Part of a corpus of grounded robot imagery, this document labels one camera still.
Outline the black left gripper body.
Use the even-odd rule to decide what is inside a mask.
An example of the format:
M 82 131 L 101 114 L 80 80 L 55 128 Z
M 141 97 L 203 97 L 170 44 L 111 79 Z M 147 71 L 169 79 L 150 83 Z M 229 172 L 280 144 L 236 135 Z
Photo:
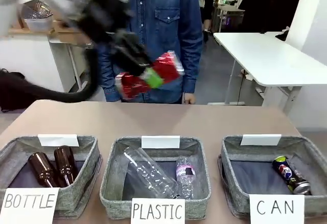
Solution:
M 133 32 L 117 31 L 113 37 L 112 57 L 116 65 L 133 76 L 140 76 L 152 62 Z

